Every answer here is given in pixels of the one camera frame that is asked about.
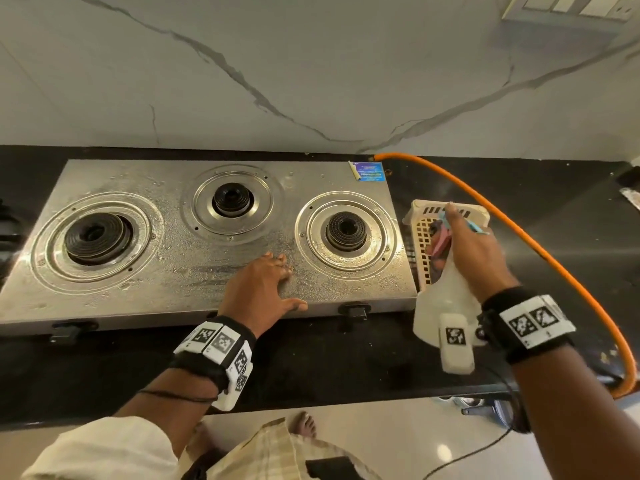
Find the marble wall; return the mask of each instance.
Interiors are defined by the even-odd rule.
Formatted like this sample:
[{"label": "marble wall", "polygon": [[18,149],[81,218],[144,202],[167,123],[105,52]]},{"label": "marble wall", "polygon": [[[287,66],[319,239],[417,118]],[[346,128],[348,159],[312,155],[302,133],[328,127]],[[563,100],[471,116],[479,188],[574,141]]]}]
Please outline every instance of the marble wall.
[{"label": "marble wall", "polygon": [[0,144],[631,160],[640,22],[508,0],[0,0]]}]

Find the black burner cap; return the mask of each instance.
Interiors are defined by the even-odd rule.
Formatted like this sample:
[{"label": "black burner cap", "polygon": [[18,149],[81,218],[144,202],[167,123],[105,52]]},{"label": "black burner cap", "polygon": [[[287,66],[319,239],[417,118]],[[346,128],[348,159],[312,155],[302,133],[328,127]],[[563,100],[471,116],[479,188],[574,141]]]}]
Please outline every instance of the black burner cap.
[{"label": "black burner cap", "polygon": [[361,217],[352,212],[339,212],[329,219],[326,238],[338,250],[356,251],[367,240],[367,227]]},{"label": "black burner cap", "polygon": [[221,216],[240,217],[251,209],[253,194],[243,184],[232,182],[216,190],[212,204]]},{"label": "black burner cap", "polygon": [[84,266],[105,264],[120,256],[130,245],[131,223],[124,217],[98,213],[78,219],[67,234],[69,257]]}]

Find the white sleeve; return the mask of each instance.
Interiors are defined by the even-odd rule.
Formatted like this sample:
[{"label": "white sleeve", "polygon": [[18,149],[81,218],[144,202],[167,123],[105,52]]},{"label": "white sleeve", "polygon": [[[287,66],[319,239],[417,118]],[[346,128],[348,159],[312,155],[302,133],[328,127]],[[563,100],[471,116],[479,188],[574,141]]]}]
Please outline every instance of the white sleeve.
[{"label": "white sleeve", "polygon": [[62,433],[22,480],[174,479],[178,459],[164,431],[139,417],[102,418]]}]

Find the plastic basket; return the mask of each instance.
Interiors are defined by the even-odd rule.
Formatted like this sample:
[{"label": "plastic basket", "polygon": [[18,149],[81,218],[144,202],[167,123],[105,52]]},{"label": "plastic basket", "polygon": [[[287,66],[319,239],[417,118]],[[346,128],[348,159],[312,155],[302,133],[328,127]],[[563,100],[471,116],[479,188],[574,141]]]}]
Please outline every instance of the plastic basket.
[{"label": "plastic basket", "polygon": [[[414,200],[411,203],[411,210],[402,220],[403,224],[411,226],[420,291],[424,291],[431,284],[429,256],[425,252],[425,248],[431,243],[429,224],[438,220],[438,212],[444,209],[447,203],[434,200]],[[456,203],[456,206],[460,214],[474,224],[480,227],[486,227],[489,224],[489,212],[481,205]]]}]

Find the hand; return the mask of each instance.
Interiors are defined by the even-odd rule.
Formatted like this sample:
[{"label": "hand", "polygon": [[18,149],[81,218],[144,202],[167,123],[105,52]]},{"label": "hand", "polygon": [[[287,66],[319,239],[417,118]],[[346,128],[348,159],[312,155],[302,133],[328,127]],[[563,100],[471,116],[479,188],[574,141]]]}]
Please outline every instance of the hand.
[{"label": "hand", "polygon": [[500,244],[493,234],[478,234],[452,203],[445,207],[451,226],[453,261],[480,303],[520,282],[507,268]]},{"label": "hand", "polygon": [[228,281],[218,314],[233,318],[260,337],[285,313],[308,309],[302,299],[282,299],[278,295],[278,283],[292,272],[284,254],[274,258],[268,252],[254,259]]}]

